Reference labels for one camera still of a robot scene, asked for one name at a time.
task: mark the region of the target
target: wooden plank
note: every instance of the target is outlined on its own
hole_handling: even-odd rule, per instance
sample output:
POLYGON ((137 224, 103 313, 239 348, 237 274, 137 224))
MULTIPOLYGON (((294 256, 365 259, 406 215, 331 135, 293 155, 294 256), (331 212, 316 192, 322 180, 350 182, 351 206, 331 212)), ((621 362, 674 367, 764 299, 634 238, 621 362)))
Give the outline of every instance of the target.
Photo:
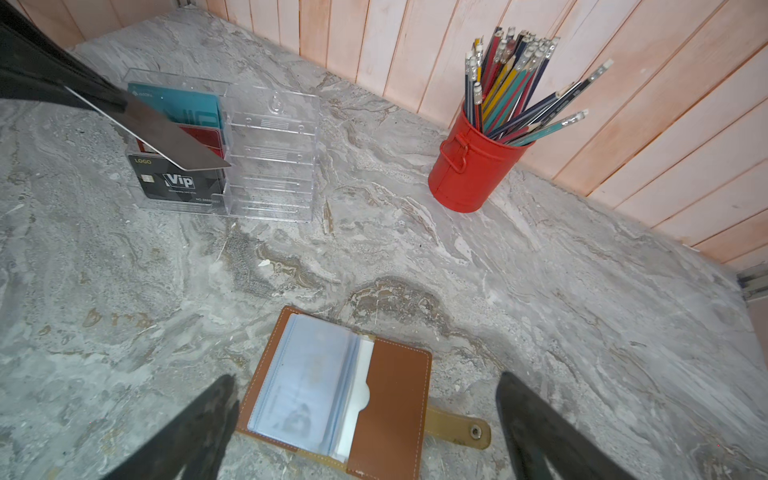
POLYGON ((614 60, 613 67, 561 115, 588 108, 589 117, 529 148, 519 164, 543 177, 553 178, 664 66, 722 1, 640 2, 588 71, 594 71, 609 58, 614 60))
POLYGON ((277 0, 280 20, 280 44, 295 54, 299 53, 299 0, 277 0))
POLYGON ((22 15, 24 15, 26 18, 29 18, 29 15, 27 15, 27 12, 24 11, 24 8, 22 7, 22 4, 18 2, 18 0, 8 0, 8 2, 16 8, 22 15))
POLYGON ((745 253, 741 257, 734 258, 726 263, 726 265, 740 272, 753 266, 758 266, 761 263, 768 263, 768 245, 763 245, 758 249, 745 253))
POLYGON ((768 100, 629 197, 616 211, 649 227, 672 217, 763 161, 768 151, 766 125, 768 100))
POLYGON ((493 32, 506 7, 507 0, 458 1, 419 115, 440 127, 450 125, 464 96, 464 57, 475 37, 493 32))
MULTIPOLYGON (((544 37, 557 31, 558 19, 562 20, 574 3, 575 0, 512 0, 500 25, 504 28, 515 26, 518 31, 528 30, 544 37)), ((485 35, 488 39, 492 32, 493 27, 476 36, 485 35)))
POLYGON ((227 16, 230 18, 230 23, 234 23, 238 27, 243 27, 249 31, 253 28, 248 0, 227 0, 227 16))
POLYGON ((328 55, 328 28, 331 16, 330 0, 299 3, 300 55, 323 67, 328 55))
POLYGON ((369 0, 333 0, 326 67, 354 82, 360 62, 362 35, 366 30, 369 0))
POLYGON ((768 41, 768 2, 729 0, 563 168, 587 195, 768 41))
POLYGON ((768 47, 764 47, 709 95, 694 105, 589 197, 610 208, 717 135, 768 98, 768 47))
POLYGON ((120 23, 129 26, 175 10, 175 0, 111 0, 120 23))
POLYGON ((224 0, 207 0, 207 4, 209 12, 229 21, 230 16, 227 15, 227 3, 224 0))
POLYGON ((19 3, 37 28, 56 45, 67 48, 85 40, 61 0, 20 0, 19 3))
POLYGON ((552 56, 531 104, 584 76, 640 0, 578 0, 558 29, 552 56))
POLYGON ((419 110, 456 3, 408 2, 384 98, 410 111, 419 110))
POLYGON ((695 245, 768 208, 768 160, 654 228, 695 245))
POLYGON ((110 0, 64 0, 64 4, 86 39, 123 28, 110 0))
POLYGON ((250 0, 253 33, 280 45, 280 21, 277 19, 277 0, 250 0))
POLYGON ((768 210, 747 218, 728 230, 699 242, 694 248, 725 263, 768 243, 768 210))
POLYGON ((406 0, 371 0, 368 6, 357 83, 377 95, 384 94, 405 11, 406 0))

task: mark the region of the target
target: brown leather wallet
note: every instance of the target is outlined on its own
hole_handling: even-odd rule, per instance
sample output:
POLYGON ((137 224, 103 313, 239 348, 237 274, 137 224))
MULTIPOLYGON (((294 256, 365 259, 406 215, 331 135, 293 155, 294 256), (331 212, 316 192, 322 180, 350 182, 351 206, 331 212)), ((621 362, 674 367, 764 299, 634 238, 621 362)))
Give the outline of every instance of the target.
POLYGON ((374 340, 366 379, 370 400, 357 418, 346 464, 248 430, 250 414, 292 313, 304 312, 285 306, 280 313, 243 398, 237 431, 359 478, 419 478, 432 354, 392 340, 378 337, 374 340))

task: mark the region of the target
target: marble countertop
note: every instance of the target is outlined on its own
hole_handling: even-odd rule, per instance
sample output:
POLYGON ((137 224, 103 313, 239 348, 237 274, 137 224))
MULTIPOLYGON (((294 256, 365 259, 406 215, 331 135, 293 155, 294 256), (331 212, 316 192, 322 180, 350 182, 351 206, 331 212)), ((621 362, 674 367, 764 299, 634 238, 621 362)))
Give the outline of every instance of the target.
MULTIPOLYGON (((224 373, 240 393, 283 305, 434 353, 430 396, 478 415, 422 478, 511 478, 511 370, 638 478, 768 475, 768 374, 733 276, 514 170, 475 214, 426 178, 445 132, 195 8, 79 45, 128 68, 322 98, 312 223, 139 210, 89 111, 0 102, 0 478, 100 478, 224 373), (263 260, 269 265, 259 266, 263 260)), ((344 478, 235 435, 220 478, 344 478)))

